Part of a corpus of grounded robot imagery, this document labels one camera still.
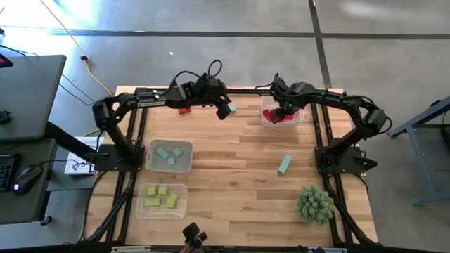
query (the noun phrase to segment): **computer mouse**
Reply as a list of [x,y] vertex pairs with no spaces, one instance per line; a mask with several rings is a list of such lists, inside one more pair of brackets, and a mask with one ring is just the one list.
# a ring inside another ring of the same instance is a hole
[[39,165],[30,165],[26,167],[14,181],[13,192],[16,195],[27,194],[41,173],[42,168]]

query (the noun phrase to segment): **gray floor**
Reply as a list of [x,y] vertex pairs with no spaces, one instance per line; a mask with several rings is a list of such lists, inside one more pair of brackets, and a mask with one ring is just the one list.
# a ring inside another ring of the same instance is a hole
[[[69,28],[121,31],[313,32],[307,0],[114,0],[49,1]],[[93,98],[105,91],[86,73],[67,36],[38,1],[2,1],[4,44],[38,54],[67,56],[65,74]],[[450,2],[444,0],[315,0],[322,32],[450,33]],[[229,37],[76,37],[93,62],[93,71],[111,90],[117,85],[168,84],[181,70],[206,70],[215,58],[229,86],[266,84],[275,72],[287,82],[323,86],[314,38]],[[333,87],[371,97],[397,126],[450,94],[449,40],[324,39]],[[7,56],[14,54],[0,51]],[[58,91],[51,120],[74,135],[94,129],[91,109]],[[393,247],[447,252],[450,202],[412,207],[423,193],[418,166],[407,136],[360,143],[378,161],[367,173],[379,241]],[[442,173],[443,179],[450,175]],[[52,193],[48,226],[0,226],[0,249],[75,242],[86,191]]]

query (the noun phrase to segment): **wooden tabletop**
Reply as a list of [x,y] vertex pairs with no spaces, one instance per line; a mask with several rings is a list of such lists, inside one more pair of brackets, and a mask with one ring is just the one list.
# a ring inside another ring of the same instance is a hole
[[[116,94],[132,93],[135,88],[119,86]],[[302,186],[323,188],[314,159],[316,137],[311,108],[304,109],[304,120],[295,128],[268,128],[261,125],[261,97],[232,94],[230,99],[237,111],[225,120],[217,118],[215,108],[195,107],[188,115],[179,115],[170,108],[148,111],[143,138],[146,151],[153,139],[190,141],[192,171],[187,175],[165,174],[143,167],[136,181],[126,243],[182,245],[181,231],[196,222],[208,234],[205,245],[332,245],[329,225],[308,224],[296,214],[296,192]],[[323,127],[320,106],[318,109]],[[328,110],[334,137],[345,135],[351,129],[349,115],[335,108]],[[124,133],[128,122],[129,114],[120,123]],[[278,175],[285,154],[292,155],[292,162],[284,175]],[[109,172],[98,182],[89,206],[87,235],[94,232],[110,211],[116,180],[117,173]],[[136,200],[143,183],[185,184],[188,188],[185,217],[179,221],[137,219]],[[370,239],[378,241],[364,184],[352,174],[343,174],[342,184],[349,213]],[[337,223],[344,238],[339,214]]]

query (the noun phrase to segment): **plastic bin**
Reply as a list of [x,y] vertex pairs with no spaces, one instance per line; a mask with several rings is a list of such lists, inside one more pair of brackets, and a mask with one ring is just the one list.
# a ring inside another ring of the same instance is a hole
[[264,110],[273,110],[275,108],[279,108],[277,102],[271,96],[264,96],[261,98],[261,124],[265,127],[295,127],[298,123],[303,121],[303,110],[299,110],[294,114],[294,119],[288,120],[286,122],[278,122],[276,124],[270,122],[266,119],[266,117],[262,114]]
[[[148,195],[149,187],[166,186],[168,189],[167,195]],[[171,209],[166,207],[166,201],[170,194],[176,193],[178,200],[176,207]],[[148,198],[160,198],[161,205],[159,207],[146,207],[145,201]],[[143,183],[139,188],[138,202],[136,205],[136,217],[138,219],[172,219],[179,220],[186,214],[186,207],[188,206],[188,189],[182,183]]]
[[[162,158],[156,152],[156,149],[159,147],[164,148],[169,153],[169,157],[175,158],[175,165],[169,165],[167,159]],[[183,151],[178,157],[173,151],[176,147]],[[192,143],[188,141],[153,140],[150,142],[150,147],[147,152],[146,168],[158,172],[187,174],[191,172],[192,149]]]

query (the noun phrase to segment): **green foam cube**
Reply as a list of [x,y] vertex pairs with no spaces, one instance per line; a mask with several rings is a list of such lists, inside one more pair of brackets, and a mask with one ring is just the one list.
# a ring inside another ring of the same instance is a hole
[[157,193],[159,195],[167,195],[167,192],[168,192],[168,190],[167,190],[166,186],[160,186],[157,190]]
[[288,166],[292,159],[293,157],[291,155],[285,155],[283,161],[280,164],[280,167],[278,168],[278,172],[284,174],[286,172],[286,169],[288,169]]
[[155,186],[149,187],[147,191],[150,196],[156,195],[156,187]]
[[167,163],[169,165],[175,165],[175,158],[171,157],[171,158],[167,159]]
[[181,151],[180,148],[176,147],[176,148],[174,148],[174,154],[176,156],[180,156],[181,154],[183,154],[183,151]]
[[229,105],[228,107],[230,108],[231,112],[236,112],[236,106],[235,105]]
[[145,206],[146,207],[159,207],[161,205],[161,200],[156,198],[156,199],[147,199]]
[[175,193],[172,193],[166,201],[166,207],[175,208],[177,200],[178,200],[178,195]]
[[159,147],[156,149],[156,152],[164,159],[169,157],[169,153],[164,148]]

